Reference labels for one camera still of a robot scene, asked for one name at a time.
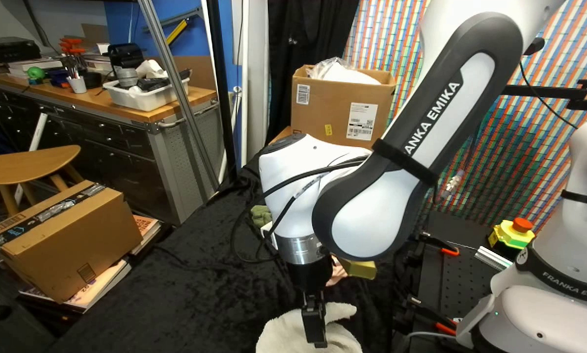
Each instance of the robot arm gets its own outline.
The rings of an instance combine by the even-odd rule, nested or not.
[[[351,158],[364,160],[358,168],[300,179],[266,197],[266,207],[280,221],[272,230],[278,252],[305,299],[303,317],[321,313],[327,254],[380,262],[390,250],[404,246],[423,193],[486,115],[533,36],[561,3],[431,3],[421,28],[423,75],[372,152],[301,138],[260,156],[264,191],[298,173]],[[315,336],[307,334],[307,340],[321,344],[319,330]]]

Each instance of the box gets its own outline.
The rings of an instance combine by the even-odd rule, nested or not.
[[[139,242],[123,197],[87,181],[0,223],[7,268],[56,303],[74,297]]]
[[[388,71],[360,71],[380,85],[311,81],[309,66],[292,75],[290,128],[317,140],[370,148],[388,126],[396,87]]]
[[[190,79],[182,79],[182,89],[186,91],[186,95],[188,95],[188,81]],[[137,95],[117,89],[117,81],[103,83],[101,89],[109,93],[113,105],[131,111],[140,111],[140,113],[148,113],[176,101],[176,93],[172,85],[148,93],[137,93]]]

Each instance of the black floor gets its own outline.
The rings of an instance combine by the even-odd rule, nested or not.
[[[46,352],[54,338],[21,307],[15,303],[19,283],[1,266],[0,268],[0,307],[9,307],[11,315],[0,321],[0,353],[34,353]]]

